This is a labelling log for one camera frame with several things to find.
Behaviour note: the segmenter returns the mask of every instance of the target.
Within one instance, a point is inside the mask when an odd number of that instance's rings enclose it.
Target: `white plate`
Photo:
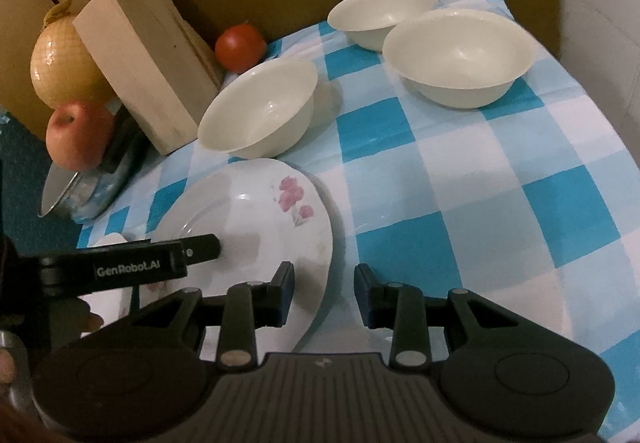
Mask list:
[[[215,261],[194,264],[184,279],[142,286],[146,305],[180,288],[199,287],[204,296],[224,295],[239,282],[268,282],[282,261],[296,271],[287,324],[256,331],[258,356],[292,351],[316,316],[333,251],[326,208],[309,179],[286,163],[258,159],[235,162],[191,186],[151,234],[153,241],[214,233],[222,243]],[[201,357],[215,358],[219,328],[208,328]]]

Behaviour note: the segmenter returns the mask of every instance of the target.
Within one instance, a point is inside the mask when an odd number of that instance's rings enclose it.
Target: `red apple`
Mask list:
[[[113,122],[109,110],[98,104],[78,100],[60,105],[47,126],[47,150],[53,163],[76,172],[100,165]]]

